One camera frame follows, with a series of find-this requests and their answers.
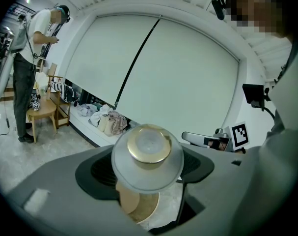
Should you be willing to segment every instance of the wooden stool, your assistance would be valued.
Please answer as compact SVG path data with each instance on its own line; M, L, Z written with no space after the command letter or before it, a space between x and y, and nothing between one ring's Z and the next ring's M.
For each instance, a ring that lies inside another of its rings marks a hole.
M27 111L27 118L29 119L29 121L32 122L32 130L33 130L33 137L34 137L35 143L36 143L36 136L35 136L34 121L36 119L50 117L53 122L55 133L57 133L55 119L54 119L54 112L56 110L56 105L51 100L46 100L45 98L42 98L40 100L40 106L41 106L41 108L38 111L34 111L33 109L29 109Z

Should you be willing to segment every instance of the black cord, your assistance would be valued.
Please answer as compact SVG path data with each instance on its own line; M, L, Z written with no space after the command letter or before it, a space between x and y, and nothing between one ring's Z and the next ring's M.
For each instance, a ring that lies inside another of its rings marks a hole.
M222 147L223 147L223 149L225 151L226 146L224 147L223 143L220 140L219 140L219 143L222 145Z
M264 110L267 111L267 112L271 115L271 117L273 118L273 120L275 119L274 114L272 114L271 111L270 111L269 109L264 108Z
M32 53L32 57L33 57L33 63L32 63L32 71L34 73L34 80L35 80L35 86L36 86L36 89L40 92L39 88L37 87L37 82L36 82L36 78L35 78L35 75L36 75L36 69L34 69L34 59L38 59L38 55L36 53L33 52L32 50L32 47L31 47L31 43L30 43L30 40L29 40L29 35L27 34L28 30L26 28L26 26L24 25L25 29L26 29L26 36L27 36L27 42L29 43L29 47L30 47L30 50L31 50L31 53Z
M273 120L275 119L275 116L274 116L274 114L272 114L272 112L268 109L268 108L262 108L262 107L258 107L258 106L252 106L253 108L260 108L260 109L262 109L262 111L263 110L265 110L265 111L267 111L270 115L271 115L271 117L273 118Z
M8 132L6 134L0 134L0 136L8 135L9 134L9 131L10 131L10 125L9 125L9 120L8 120L8 117L7 117L7 111L6 111L5 101L3 101L3 106L5 108L5 115L6 115L6 122L7 122Z

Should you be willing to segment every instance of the roller blind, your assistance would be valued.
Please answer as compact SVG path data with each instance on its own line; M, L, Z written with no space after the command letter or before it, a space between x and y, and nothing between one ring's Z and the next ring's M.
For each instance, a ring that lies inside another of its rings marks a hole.
M145 16L96 19L79 43L65 77L114 105L126 74L156 21Z
M160 20L124 87L117 111L152 123L180 141L184 131L213 135L236 85L238 62L208 37Z

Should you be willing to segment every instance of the gold lid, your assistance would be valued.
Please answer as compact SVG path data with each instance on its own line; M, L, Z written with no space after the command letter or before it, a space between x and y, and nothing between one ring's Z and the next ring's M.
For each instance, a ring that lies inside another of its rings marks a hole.
M172 140L167 130L156 125L144 124L131 131L127 147L137 161L158 163L170 154Z

